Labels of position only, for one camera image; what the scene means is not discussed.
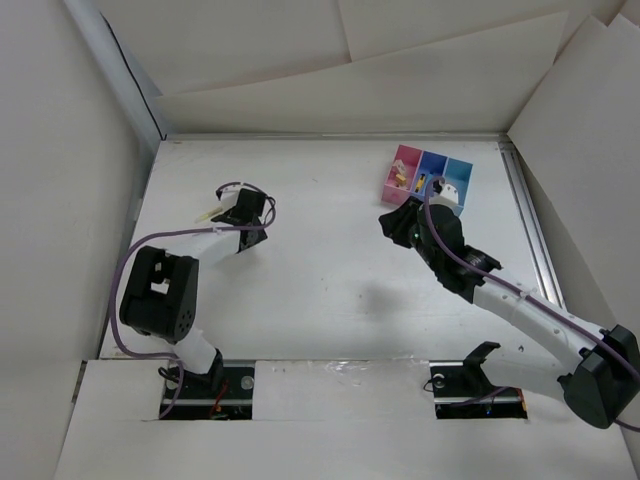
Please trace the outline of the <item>yellow highlighter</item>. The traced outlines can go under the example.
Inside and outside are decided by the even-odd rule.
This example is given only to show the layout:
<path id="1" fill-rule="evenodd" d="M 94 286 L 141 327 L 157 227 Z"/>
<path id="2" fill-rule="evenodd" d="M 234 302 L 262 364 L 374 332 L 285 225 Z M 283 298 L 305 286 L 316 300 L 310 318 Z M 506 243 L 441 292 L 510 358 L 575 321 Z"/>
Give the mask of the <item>yellow highlighter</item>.
<path id="1" fill-rule="evenodd" d="M 210 220 L 213 217 L 215 217 L 215 216 L 217 216 L 217 215 L 219 215 L 219 214 L 221 214 L 223 212 L 224 212 L 224 209 L 222 207 L 218 206 L 218 207 L 216 207 L 216 208 L 214 208 L 214 209 L 212 209 L 212 210 L 210 210 L 210 211 L 198 216 L 196 218 L 195 222 L 196 223 L 205 222 L 205 221 Z"/>

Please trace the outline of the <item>yellow utility knife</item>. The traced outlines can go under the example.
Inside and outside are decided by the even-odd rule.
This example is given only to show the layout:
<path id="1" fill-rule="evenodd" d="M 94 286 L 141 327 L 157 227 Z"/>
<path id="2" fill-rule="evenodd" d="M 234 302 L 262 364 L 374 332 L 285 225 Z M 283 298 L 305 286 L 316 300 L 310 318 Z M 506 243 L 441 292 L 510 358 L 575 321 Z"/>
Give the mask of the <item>yellow utility knife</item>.
<path id="1" fill-rule="evenodd" d="M 414 186 L 414 192 L 415 193 L 419 193 L 422 190 L 422 187 L 424 185 L 426 181 L 426 175 L 425 174 L 421 174 L 419 176 L 419 178 L 417 179 L 415 186 Z"/>

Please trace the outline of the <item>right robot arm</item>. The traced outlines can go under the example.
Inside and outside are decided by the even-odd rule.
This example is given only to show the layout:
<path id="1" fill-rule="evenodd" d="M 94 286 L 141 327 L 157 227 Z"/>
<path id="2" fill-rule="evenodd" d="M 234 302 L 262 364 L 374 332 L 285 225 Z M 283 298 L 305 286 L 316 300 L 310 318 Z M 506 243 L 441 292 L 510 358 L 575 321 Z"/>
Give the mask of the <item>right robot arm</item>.
<path id="1" fill-rule="evenodd" d="M 462 223 L 443 204 L 409 198 L 380 216 L 383 235 L 413 249 L 449 292 L 520 330 L 549 352 L 550 366 L 513 363 L 514 373 L 479 359 L 462 369 L 473 393 L 531 379 L 530 390 L 563 401 L 585 423 L 607 429 L 639 393 L 639 345 L 617 325 L 605 329 L 553 305 L 511 279 L 498 260 L 465 242 Z"/>

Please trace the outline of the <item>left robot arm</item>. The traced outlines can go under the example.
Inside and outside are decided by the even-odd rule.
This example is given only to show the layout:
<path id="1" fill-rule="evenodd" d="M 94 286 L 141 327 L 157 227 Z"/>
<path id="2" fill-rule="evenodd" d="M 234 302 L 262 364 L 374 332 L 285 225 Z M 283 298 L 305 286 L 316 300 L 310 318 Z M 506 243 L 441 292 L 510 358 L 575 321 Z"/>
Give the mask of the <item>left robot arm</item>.
<path id="1" fill-rule="evenodd" d="M 205 227 L 157 232 L 134 243 L 112 283 L 109 318 L 121 351 L 131 357 L 167 359 L 161 375 L 175 386 L 212 396 L 224 385 L 223 357 L 195 326 L 200 267 L 214 266 L 268 238 L 276 200 L 254 185 L 229 182 Z M 125 345 L 117 323 L 155 337 L 168 351 L 138 353 Z"/>

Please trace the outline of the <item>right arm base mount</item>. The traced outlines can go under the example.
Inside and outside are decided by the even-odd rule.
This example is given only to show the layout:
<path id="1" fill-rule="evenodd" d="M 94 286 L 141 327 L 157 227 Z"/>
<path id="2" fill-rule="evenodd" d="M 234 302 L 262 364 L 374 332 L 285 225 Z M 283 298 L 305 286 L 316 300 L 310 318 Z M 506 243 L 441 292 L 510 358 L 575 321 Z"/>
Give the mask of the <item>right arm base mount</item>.
<path id="1" fill-rule="evenodd" d="M 528 419 L 522 391 L 493 385 L 482 370 L 499 348 L 483 342 L 462 360 L 429 362 L 430 378 L 422 390 L 433 396 L 438 420 Z"/>

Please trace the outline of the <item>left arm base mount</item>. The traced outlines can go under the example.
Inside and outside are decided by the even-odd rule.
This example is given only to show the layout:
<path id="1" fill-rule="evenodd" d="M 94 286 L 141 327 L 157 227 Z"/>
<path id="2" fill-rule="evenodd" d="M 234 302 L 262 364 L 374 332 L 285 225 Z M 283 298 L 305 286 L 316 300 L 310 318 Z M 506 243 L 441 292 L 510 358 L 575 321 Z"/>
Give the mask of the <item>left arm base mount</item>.
<path id="1" fill-rule="evenodd" d="M 185 373 L 174 406 L 162 420 L 251 420 L 255 386 L 254 362 L 226 362 L 213 382 Z"/>

